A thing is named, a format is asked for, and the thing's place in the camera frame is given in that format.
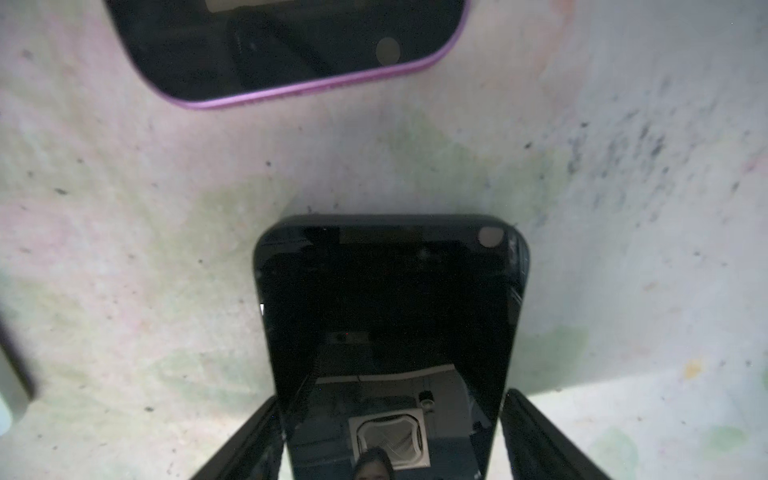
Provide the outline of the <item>white phone stand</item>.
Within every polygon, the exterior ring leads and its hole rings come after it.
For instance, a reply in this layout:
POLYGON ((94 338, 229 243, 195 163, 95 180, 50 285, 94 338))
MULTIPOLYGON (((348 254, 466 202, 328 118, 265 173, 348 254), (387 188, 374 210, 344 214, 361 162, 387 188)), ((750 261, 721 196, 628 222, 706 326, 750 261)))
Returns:
POLYGON ((1 316, 1 435, 10 432, 35 399, 36 384, 28 365, 1 316))

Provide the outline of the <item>purple case phone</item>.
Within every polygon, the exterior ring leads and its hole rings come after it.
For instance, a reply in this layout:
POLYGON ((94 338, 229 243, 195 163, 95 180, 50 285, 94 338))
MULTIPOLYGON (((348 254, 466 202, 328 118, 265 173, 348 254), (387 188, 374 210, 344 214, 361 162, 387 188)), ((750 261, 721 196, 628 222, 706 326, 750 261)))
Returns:
POLYGON ((314 93, 441 59, 467 1, 108 1, 149 87, 190 109, 314 93))

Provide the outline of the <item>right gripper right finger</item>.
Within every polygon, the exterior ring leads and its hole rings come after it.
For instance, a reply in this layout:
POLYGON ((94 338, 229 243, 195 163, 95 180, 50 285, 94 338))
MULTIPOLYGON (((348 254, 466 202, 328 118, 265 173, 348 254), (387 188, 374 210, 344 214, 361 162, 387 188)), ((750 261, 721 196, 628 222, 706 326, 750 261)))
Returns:
POLYGON ((514 479, 610 479, 519 390, 507 391, 500 423, 514 479))

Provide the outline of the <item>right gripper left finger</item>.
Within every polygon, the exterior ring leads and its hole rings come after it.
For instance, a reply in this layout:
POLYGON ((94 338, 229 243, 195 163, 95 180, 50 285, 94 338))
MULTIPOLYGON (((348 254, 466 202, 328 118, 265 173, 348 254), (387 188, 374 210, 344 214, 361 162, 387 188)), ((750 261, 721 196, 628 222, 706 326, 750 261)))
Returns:
POLYGON ((270 397, 192 480, 277 480, 284 449, 277 398, 270 397))

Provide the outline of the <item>black phone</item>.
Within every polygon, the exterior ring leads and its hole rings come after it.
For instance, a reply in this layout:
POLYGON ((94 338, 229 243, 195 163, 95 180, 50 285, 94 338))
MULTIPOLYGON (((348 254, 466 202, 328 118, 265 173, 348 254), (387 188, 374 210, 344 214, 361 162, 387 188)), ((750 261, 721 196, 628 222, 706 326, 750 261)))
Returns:
POLYGON ((488 216, 269 228, 253 269, 293 477, 485 477, 529 260, 488 216))

